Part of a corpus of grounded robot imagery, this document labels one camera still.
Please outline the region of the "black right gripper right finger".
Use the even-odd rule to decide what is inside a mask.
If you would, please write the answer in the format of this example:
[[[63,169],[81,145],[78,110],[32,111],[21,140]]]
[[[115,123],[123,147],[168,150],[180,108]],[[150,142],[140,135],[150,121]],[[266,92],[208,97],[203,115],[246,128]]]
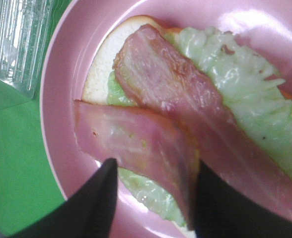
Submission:
[[[194,220],[198,238],[292,238],[292,222],[255,204],[201,163]]]

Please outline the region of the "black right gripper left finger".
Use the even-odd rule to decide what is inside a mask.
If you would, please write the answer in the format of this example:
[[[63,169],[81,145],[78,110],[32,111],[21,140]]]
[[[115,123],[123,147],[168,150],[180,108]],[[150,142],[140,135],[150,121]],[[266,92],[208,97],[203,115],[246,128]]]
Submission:
[[[14,238],[107,238],[117,205],[118,165],[107,159],[66,202]]]

